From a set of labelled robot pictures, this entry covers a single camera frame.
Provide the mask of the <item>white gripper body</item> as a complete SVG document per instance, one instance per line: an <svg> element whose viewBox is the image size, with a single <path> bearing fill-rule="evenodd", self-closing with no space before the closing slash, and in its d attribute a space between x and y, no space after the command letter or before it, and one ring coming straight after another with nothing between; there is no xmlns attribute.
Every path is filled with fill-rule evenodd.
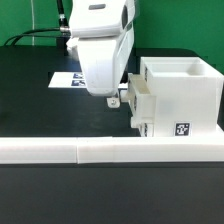
<svg viewBox="0 0 224 224"><path fill-rule="evenodd" d="M120 84L134 44L135 0L73 0L67 49L78 58L87 82ZM118 88L90 88L94 96L113 96Z"/></svg>

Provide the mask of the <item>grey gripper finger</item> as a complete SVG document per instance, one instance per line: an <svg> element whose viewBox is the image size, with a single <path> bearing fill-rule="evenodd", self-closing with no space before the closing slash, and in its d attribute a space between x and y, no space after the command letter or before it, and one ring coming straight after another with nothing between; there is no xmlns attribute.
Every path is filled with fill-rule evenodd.
<svg viewBox="0 0 224 224"><path fill-rule="evenodd" d="M107 99L107 105L109 108L119 108L120 107L120 98L117 96L109 97Z"/></svg>

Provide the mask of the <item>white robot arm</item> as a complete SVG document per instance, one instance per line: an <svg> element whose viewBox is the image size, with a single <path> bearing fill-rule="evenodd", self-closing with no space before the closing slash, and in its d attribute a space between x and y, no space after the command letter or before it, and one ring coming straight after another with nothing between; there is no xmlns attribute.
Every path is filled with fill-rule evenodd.
<svg viewBox="0 0 224 224"><path fill-rule="evenodd" d="M120 106L118 87L134 44L135 0L73 0L67 49L78 59L87 91Z"/></svg>

